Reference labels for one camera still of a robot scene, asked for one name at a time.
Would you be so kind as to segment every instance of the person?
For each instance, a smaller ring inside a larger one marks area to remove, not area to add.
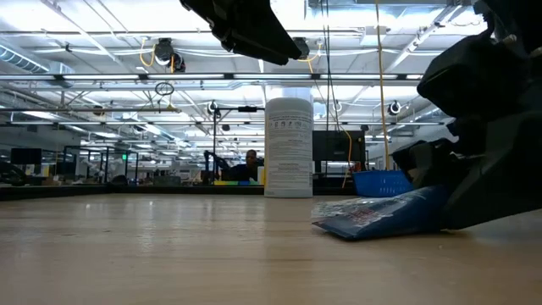
[[[231,168],[230,178],[236,181],[249,181],[252,178],[254,181],[257,181],[257,167],[259,166],[259,162],[255,150],[251,149],[246,152],[245,163]]]

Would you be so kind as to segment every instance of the table surface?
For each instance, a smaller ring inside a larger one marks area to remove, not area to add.
[[[100,195],[0,203],[3,304],[541,304],[542,213],[345,242],[314,202]]]

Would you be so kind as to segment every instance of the ceiling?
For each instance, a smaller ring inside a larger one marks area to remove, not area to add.
[[[398,102],[402,106],[400,114],[387,117],[387,122],[440,122],[444,114],[435,111],[429,101],[417,94],[417,80],[435,56],[463,37],[483,31],[485,23],[474,15],[471,7],[446,7],[446,1],[442,0],[380,3],[382,65],[384,72],[392,75],[384,82],[384,104]],[[369,1],[329,1],[329,17],[322,17],[318,1],[271,1],[275,14],[290,35],[306,38],[311,49],[310,66],[308,62],[295,60],[278,66],[227,53],[210,34],[208,24],[186,11],[177,0],[139,0],[129,4],[119,0],[65,0],[57,1],[57,4],[60,13],[47,0],[3,0],[0,3],[0,46],[17,48],[26,58],[43,66],[62,63],[76,74],[152,75],[169,71],[156,63],[148,67],[140,57],[150,63],[153,44],[158,38],[170,37],[175,51],[185,60],[186,73],[198,74],[201,78],[171,80],[169,83],[175,87],[175,92],[170,100],[155,96],[154,86],[160,80],[77,80],[70,81],[67,86],[46,81],[5,81],[4,92],[0,95],[0,105],[4,108],[72,109],[68,113],[51,114],[54,116],[19,113],[14,118],[5,116],[5,121],[107,121],[111,125],[69,128],[102,145],[104,141],[132,141],[127,145],[139,149],[133,141],[163,141],[153,143],[152,151],[144,153],[180,149],[180,155],[199,159],[202,147],[213,144],[209,137],[213,127],[199,124],[212,121],[207,112],[211,101],[219,107],[252,105],[264,108],[271,98],[284,96],[284,88],[295,87],[315,102],[316,122],[323,123],[327,119],[324,106],[328,100],[327,81],[209,80],[205,75],[308,75],[312,70],[314,74],[348,74],[343,80],[335,79],[334,90],[330,91],[339,102],[339,120],[350,122],[345,125],[347,129],[358,130],[361,122],[381,122],[377,20],[375,7]],[[440,26],[436,26],[435,21],[440,21]],[[329,66],[323,47],[324,23],[329,24]],[[0,61],[0,71],[5,75],[29,73],[3,61]],[[92,112],[79,111],[96,106],[118,112],[96,116]],[[229,131],[218,128],[220,135],[230,135],[220,139],[224,141],[219,143],[225,146],[224,153],[231,157],[242,156],[242,146],[258,147],[263,153],[256,136],[263,134],[263,125],[258,123],[263,120],[263,111],[249,114],[232,111],[224,116],[222,123],[230,125]],[[134,121],[178,124],[156,124],[149,130],[144,125],[137,128],[134,123],[125,123]],[[370,127],[370,136],[381,136],[381,127]],[[393,128],[392,141],[394,136],[414,136],[419,128],[442,128],[439,125],[402,127]],[[325,129],[325,125],[315,125],[315,129]],[[109,137],[95,132],[106,133]],[[240,145],[235,145],[233,138],[238,135],[255,137],[247,138],[246,142],[238,139]],[[369,141],[369,145],[382,145],[376,138],[370,140],[375,141]]]

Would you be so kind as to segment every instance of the blue plastic bag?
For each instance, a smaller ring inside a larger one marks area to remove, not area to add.
[[[312,224],[347,240],[438,231],[448,197],[443,186],[428,186],[378,201],[358,198],[333,208],[335,215],[320,215]]]

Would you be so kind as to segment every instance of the white cylindrical container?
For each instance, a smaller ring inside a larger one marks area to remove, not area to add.
[[[265,107],[265,197],[312,197],[312,104],[280,97]]]

